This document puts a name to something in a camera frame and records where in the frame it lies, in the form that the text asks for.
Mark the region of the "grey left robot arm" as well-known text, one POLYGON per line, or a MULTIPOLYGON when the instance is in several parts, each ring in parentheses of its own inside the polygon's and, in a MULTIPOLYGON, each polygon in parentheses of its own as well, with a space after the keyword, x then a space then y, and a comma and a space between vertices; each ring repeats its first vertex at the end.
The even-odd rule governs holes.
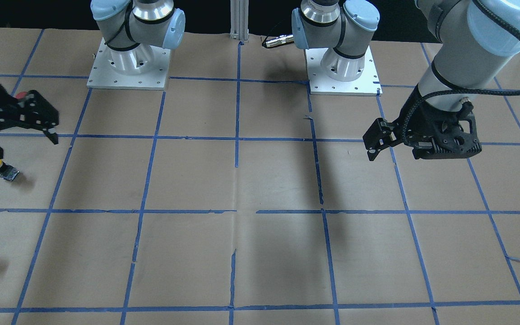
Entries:
MULTIPOLYGON (((423 16, 390 27, 386 40, 439 43, 429 68, 399 116, 378 118, 363 135, 370 161, 382 150, 404 144, 417 160, 452 160, 482 151, 475 125, 477 95, 520 96, 520 90, 487 85, 520 52, 520 0, 416 0, 423 16)), ((373 33, 383 28, 367 0, 304 0, 291 15, 299 49, 324 49, 326 76, 349 82, 360 76, 373 33)))

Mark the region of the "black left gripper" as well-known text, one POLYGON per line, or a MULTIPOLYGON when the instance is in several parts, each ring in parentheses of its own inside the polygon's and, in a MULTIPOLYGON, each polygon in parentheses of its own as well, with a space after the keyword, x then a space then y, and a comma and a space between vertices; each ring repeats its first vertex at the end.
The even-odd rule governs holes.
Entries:
POLYGON ((471 101, 462 99, 460 111, 442 111, 423 101, 405 125, 407 113, 420 98, 415 87, 396 120, 373 121, 363 136, 369 161, 374 161, 382 150, 405 141, 413 148, 416 160, 464 159, 482 152, 471 101))

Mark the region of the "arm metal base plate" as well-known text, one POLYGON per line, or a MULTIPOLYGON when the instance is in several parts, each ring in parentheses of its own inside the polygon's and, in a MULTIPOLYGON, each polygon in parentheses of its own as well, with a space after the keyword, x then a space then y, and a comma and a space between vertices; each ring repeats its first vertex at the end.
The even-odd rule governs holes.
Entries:
POLYGON ((140 44, 128 51, 115 51, 102 39, 89 73, 87 87, 112 90, 167 88, 172 51, 140 44))
POLYGON ((380 96, 383 91, 370 47, 356 59, 333 49, 306 49, 310 92, 315 95, 380 96))

